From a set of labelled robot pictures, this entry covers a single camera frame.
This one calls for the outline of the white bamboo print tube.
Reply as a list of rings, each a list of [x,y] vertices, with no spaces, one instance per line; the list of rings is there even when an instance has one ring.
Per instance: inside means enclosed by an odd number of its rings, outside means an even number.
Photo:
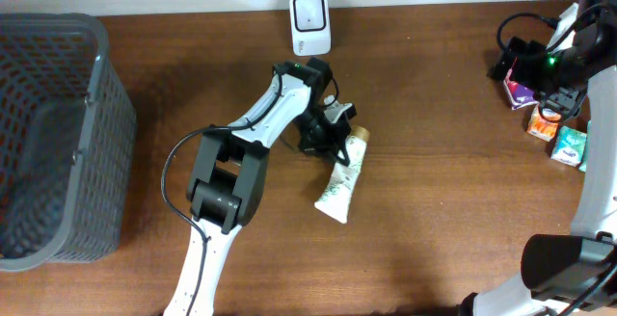
[[[352,127],[344,146],[349,156],[349,164],[344,166],[335,163],[329,183],[314,203],[316,209],[341,224],[348,221],[351,198],[362,171],[369,138],[370,132],[366,128],[358,125]]]

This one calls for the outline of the red purple tissue pack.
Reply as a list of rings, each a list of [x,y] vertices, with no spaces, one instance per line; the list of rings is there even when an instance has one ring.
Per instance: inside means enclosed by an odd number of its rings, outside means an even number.
[[[512,110],[538,104],[538,101],[534,98],[534,92],[513,79],[516,65],[517,60],[508,69],[502,82]]]

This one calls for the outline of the orange small tissue pack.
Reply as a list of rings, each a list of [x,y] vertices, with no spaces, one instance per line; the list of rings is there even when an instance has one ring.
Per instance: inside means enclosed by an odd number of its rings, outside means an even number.
[[[550,109],[540,109],[536,105],[532,111],[526,132],[545,142],[550,142],[556,135],[561,116]]]

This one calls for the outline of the teal small tissue pack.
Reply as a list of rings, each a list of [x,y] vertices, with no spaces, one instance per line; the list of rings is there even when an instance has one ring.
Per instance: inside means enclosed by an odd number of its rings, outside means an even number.
[[[560,163],[576,167],[582,162],[587,134],[568,126],[563,126],[557,133],[555,145],[550,158]]]

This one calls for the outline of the mint green wipes pack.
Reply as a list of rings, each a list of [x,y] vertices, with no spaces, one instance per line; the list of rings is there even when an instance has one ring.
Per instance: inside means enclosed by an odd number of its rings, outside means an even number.
[[[587,160],[589,155],[589,142],[590,142],[590,132],[591,132],[591,121],[587,122],[587,132],[586,132],[586,141],[583,150],[583,154],[581,157],[581,162],[578,165],[578,169],[582,172],[586,172],[587,169]]]

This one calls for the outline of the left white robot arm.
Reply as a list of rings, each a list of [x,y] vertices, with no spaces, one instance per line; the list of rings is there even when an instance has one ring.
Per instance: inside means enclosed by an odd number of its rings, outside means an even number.
[[[321,103],[335,81],[331,66],[316,57],[272,67],[272,79],[252,108],[227,126],[210,125],[188,133],[173,147],[194,137],[200,145],[186,189],[191,227],[189,246],[167,315],[211,315],[230,247],[254,217],[262,199],[271,146],[289,124],[300,133],[306,155],[347,166],[345,146],[356,114],[336,99]]]

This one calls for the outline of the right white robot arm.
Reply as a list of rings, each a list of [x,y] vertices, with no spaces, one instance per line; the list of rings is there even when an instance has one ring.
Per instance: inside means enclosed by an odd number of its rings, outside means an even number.
[[[572,315],[616,306],[616,0],[578,0],[557,18],[547,44],[500,40],[492,77],[532,90],[555,123],[588,104],[590,131],[575,147],[588,168],[566,234],[535,234],[519,271],[468,295],[460,315]]]

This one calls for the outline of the white barcode scanner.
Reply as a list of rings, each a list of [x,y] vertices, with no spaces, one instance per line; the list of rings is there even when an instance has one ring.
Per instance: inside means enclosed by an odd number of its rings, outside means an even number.
[[[332,47],[328,0],[289,0],[292,49],[296,56],[317,56]]]

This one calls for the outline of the grey plastic mesh basket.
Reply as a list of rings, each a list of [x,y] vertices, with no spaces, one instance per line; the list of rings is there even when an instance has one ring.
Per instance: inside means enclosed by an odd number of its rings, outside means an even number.
[[[91,263],[117,249],[137,132],[104,25],[1,17],[1,268]]]

